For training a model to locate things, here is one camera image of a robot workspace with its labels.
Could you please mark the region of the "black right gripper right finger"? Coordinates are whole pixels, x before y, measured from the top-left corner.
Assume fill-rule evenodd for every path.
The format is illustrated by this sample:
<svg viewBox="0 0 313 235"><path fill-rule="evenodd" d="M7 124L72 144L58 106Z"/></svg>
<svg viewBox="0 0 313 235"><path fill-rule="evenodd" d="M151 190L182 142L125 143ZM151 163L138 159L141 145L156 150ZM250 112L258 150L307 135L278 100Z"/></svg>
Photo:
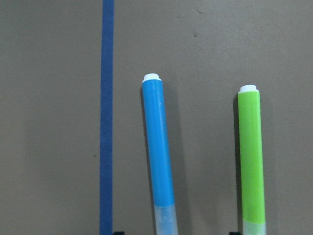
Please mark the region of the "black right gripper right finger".
<svg viewBox="0 0 313 235"><path fill-rule="evenodd" d="M229 235L242 235L242 233L241 232L232 232L232 231L230 231Z"/></svg>

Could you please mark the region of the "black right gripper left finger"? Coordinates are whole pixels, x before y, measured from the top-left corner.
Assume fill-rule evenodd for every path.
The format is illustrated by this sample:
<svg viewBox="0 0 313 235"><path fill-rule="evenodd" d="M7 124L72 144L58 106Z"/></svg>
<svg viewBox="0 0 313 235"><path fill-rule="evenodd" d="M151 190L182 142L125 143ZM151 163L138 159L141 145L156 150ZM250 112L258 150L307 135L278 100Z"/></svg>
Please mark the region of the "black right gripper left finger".
<svg viewBox="0 0 313 235"><path fill-rule="evenodd" d="M112 235L125 235L124 231L116 231Z"/></svg>

